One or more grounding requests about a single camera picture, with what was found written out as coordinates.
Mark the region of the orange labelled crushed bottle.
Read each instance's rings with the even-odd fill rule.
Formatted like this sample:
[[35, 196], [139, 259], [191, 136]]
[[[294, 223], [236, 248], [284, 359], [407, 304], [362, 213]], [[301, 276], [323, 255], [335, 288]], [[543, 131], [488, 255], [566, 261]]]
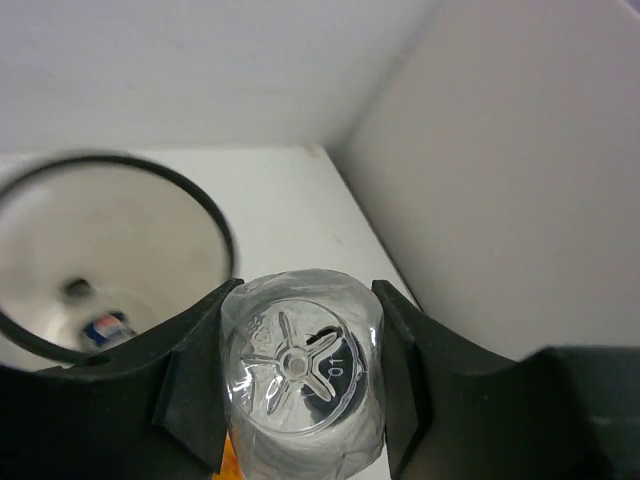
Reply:
[[239, 461], [235, 454], [231, 438], [226, 435], [220, 471], [214, 475], [215, 480], [243, 480]]

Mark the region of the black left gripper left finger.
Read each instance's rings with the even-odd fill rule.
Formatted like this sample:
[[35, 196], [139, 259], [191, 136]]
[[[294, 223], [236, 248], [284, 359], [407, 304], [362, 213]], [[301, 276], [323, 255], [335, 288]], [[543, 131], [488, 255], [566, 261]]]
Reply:
[[227, 432], [221, 305], [239, 284], [72, 367], [2, 366], [2, 478], [212, 478]]

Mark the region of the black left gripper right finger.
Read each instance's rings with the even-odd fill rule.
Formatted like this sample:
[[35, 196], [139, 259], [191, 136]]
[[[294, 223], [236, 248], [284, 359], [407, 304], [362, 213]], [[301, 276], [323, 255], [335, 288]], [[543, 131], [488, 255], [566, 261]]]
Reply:
[[635, 479], [639, 351], [555, 346], [513, 361], [372, 285], [384, 312], [395, 479]]

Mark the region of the clear bottle with black label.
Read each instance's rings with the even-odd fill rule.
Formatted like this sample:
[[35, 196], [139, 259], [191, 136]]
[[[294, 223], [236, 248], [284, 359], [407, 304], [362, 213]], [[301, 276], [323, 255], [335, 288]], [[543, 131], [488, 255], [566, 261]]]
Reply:
[[357, 279], [309, 269], [221, 307], [230, 439], [247, 479], [347, 479], [384, 446], [383, 309]]

